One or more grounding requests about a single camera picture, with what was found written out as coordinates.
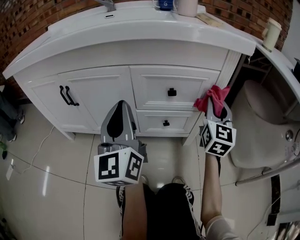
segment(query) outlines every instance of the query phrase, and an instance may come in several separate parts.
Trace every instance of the black shorts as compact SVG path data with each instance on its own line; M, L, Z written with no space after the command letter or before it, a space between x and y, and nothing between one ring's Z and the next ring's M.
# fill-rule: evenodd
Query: black shorts
M155 194L144 184L147 207L148 240L199 240L199 224L193 213L194 195L187 185L170 183ZM125 190L119 192L122 222L125 211Z

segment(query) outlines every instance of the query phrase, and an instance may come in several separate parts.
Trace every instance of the black cabinet handle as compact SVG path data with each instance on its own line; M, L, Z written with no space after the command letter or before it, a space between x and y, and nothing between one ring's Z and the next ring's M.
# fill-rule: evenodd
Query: black cabinet handle
M62 98L65 100L66 104L71 105L68 100L66 99L65 95L62 93L62 91L64 90L63 86L60 86L60 94L62 96Z
M174 88L170 88L170 90L168 90L168 96L169 97L174 97L177 95L177 91L174 90Z
M73 105L73 106L79 106L79 103L75 103L74 101L73 101L73 99L71 98L71 96L69 95L69 91L70 91L70 88L68 87L68 86L66 86L66 95L67 95L67 97L69 98L69 100L70 100L70 102L71 102L71 105Z
M164 127L167 127L170 125L170 123L168 122L168 120L165 120L165 122L163 123Z

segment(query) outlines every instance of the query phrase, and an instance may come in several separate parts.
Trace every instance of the tile floor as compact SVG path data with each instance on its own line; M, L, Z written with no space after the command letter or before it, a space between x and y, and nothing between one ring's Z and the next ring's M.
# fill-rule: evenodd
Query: tile floor
M118 239L121 221L115 191L94 179L92 160L100 136L77 134L72 142L54 129L33 167L20 175L52 128L33 105L23 107L26 120L16 126L17 140L8 144L8 156L0 161L0 203L17 239ZM150 187L157 189L174 176L182 176L193 190L194 212L200 220L205 155L203 148L197 147L199 138L187 147L182 147L179 138L140 139L148 145L149 163L142 171ZM6 172L12 159L15 170L8 181ZM223 215L244 240L271 202L270 180L239 187L234 183L260 172L242 171L230 158L222 159ZM261 224L249 240L265 240L273 231Z

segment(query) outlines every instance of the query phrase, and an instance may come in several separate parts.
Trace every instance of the toilet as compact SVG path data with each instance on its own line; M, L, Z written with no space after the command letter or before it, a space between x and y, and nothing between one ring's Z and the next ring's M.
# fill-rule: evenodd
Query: toilet
M276 168L299 155L300 123L288 123L274 97L260 84L245 81L231 111L237 133L230 155L236 167Z

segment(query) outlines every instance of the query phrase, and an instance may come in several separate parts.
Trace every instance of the brick wall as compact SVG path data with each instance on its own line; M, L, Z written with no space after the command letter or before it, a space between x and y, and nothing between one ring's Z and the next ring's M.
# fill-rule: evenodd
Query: brick wall
M293 0L199 0L199 4L230 25L261 38L269 17L282 25L281 50L292 16ZM0 72L54 22L99 6L94 0L0 0ZM0 74L0 84L5 79ZM13 77L6 80L15 98L26 98Z

